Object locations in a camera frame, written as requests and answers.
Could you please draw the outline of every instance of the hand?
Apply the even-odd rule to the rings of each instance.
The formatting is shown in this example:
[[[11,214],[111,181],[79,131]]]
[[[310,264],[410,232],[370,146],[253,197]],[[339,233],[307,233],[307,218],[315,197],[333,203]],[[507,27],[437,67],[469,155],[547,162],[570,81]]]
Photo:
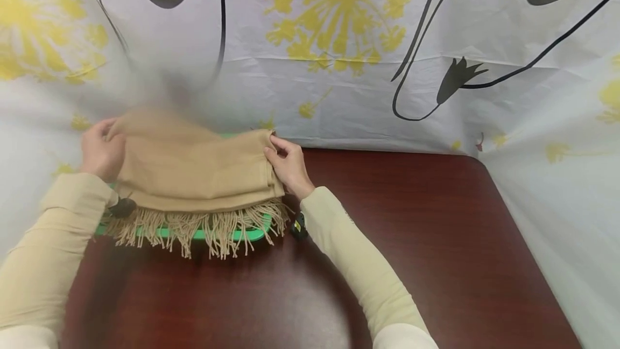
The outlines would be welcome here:
[[[273,149],[265,148],[265,156],[272,164],[276,175],[282,183],[300,201],[308,197],[314,191],[314,185],[306,172],[304,154],[301,147],[277,136],[270,137],[271,142],[279,150],[281,155]]]
[[[82,135],[81,173],[93,174],[106,183],[115,182],[125,161],[125,136],[105,140],[116,119],[99,121]]]

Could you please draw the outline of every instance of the wooden table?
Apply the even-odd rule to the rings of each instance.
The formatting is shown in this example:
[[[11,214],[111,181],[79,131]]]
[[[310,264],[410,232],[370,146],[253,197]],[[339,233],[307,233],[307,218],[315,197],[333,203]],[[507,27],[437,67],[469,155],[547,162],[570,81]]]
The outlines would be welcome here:
[[[391,262],[441,349],[580,348],[482,164],[468,157],[306,150]],[[309,240],[194,259],[91,242],[62,348],[371,348],[355,297]]]

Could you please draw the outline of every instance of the curtain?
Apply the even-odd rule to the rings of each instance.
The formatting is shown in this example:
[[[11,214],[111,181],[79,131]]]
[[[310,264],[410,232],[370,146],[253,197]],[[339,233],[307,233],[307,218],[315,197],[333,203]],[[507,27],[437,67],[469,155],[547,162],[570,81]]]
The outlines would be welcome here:
[[[620,341],[620,0],[0,3],[2,250],[81,131],[166,102],[221,133],[478,158],[584,346]]]

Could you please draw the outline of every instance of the cream sleeve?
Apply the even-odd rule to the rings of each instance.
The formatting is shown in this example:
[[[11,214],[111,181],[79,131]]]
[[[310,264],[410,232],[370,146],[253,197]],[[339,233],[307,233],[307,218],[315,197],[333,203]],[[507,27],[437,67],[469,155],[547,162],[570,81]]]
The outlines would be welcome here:
[[[15,336],[25,326],[49,329],[58,337],[86,244],[105,208],[117,202],[117,193],[94,175],[57,178],[38,221],[0,268],[0,338]]]
[[[362,306],[373,340],[394,324],[413,325],[418,328],[413,330],[428,335],[403,283],[330,190],[317,187],[301,202],[301,210],[310,237],[342,273]]]

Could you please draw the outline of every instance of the left hand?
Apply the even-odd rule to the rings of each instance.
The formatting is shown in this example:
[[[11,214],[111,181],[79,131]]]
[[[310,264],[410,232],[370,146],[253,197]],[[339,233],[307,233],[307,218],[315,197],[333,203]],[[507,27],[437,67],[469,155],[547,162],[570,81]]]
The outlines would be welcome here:
[[[116,118],[99,121],[82,134],[81,173],[96,175],[106,183],[115,182],[125,161],[125,136],[115,135],[110,141],[105,136]]]

